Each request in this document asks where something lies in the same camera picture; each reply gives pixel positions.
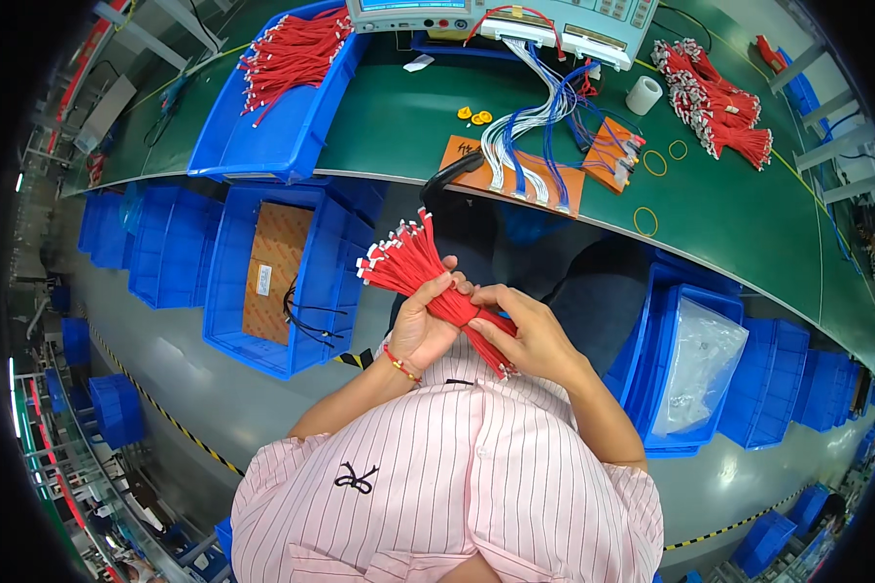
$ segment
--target orange board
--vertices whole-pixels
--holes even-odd
[[[447,148],[444,150],[444,158],[440,161],[440,167],[444,168],[448,166],[478,147],[479,140],[471,140],[470,138],[464,138],[459,135],[452,135],[451,139],[448,140]],[[551,213],[563,216],[563,213],[558,212],[556,209],[558,204],[557,186],[554,183],[554,179],[551,178],[548,167],[545,166],[544,162],[529,159],[521,152],[516,152],[515,156],[523,167],[537,172],[538,175],[541,176],[541,179],[545,181],[545,184],[548,185],[547,210]],[[567,197],[570,199],[570,217],[577,218],[577,213],[580,210],[580,195],[583,193],[583,171],[576,168],[560,168],[560,177],[563,178],[563,182],[567,186]],[[478,169],[462,174],[454,180],[452,184],[482,190],[490,195],[494,194],[508,199],[521,200],[516,199],[516,197],[512,195],[512,192],[515,190],[514,170],[508,168],[503,169],[503,185],[501,192],[490,190],[490,182],[492,182],[492,169],[490,169],[489,163],[483,162],[483,165]],[[525,203],[535,206],[536,208],[545,208],[535,204],[535,188],[527,182],[525,185],[525,194],[528,197],[527,200],[525,200]]]
[[[298,275],[314,211],[263,203],[246,273],[243,331],[288,345],[283,303]]]
[[[596,133],[596,147],[591,147],[590,151],[587,152],[587,157],[583,160],[584,162],[588,162],[588,165],[583,167],[583,171],[589,174],[590,178],[594,178],[597,182],[609,189],[610,192],[619,195],[622,194],[622,191],[628,186],[630,178],[630,172],[622,167],[619,164],[619,161],[622,160],[629,168],[634,168],[635,163],[638,162],[638,158],[630,157],[628,152],[619,147],[619,145],[616,144],[616,140],[613,139],[614,134],[622,143],[625,143],[626,140],[632,139],[631,132],[618,125],[618,123],[612,119],[606,118],[606,121],[600,126],[600,131]],[[609,168],[612,168],[612,170],[609,170],[600,164],[606,164]],[[617,168],[619,172],[618,175],[624,177],[624,180],[621,178],[616,180],[617,174],[615,173],[615,170]]]

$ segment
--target white tape roll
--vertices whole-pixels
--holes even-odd
[[[659,97],[662,96],[662,86],[649,76],[640,76],[625,96],[625,104],[632,113],[643,116],[648,113]]]

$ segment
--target display screen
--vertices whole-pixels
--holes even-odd
[[[395,8],[464,8],[465,0],[360,0],[360,8],[370,10],[392,10]]]

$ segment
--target black bow embroidery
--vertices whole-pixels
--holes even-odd
[[[367,478],[379,471],[377,467],[373,466],[372,470],[366,472],[358,478],[356,476],[356,472],[354,472],[353,468],[350,467],[350,463],[344,462],[340,465],[346,467],[347,471],[350,472],[350,475],[340,476],[339,478],[334,480],[335,486],[350,486],[351,488],[356,488],[357,490],[359,490],[360,493],[363,495],[367,495],[373,491],[373,485],[367,482]]]

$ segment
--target fluorescent light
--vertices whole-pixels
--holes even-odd
[[[22,433],[19,431],[19,414],[17,413],[17,380],[16,374],[13,369],[13,356],[10,356],[9,360],[9,371],[10,371],[10,406],[13,408],[13,427],[17,430],[17,437],[22,437]]]

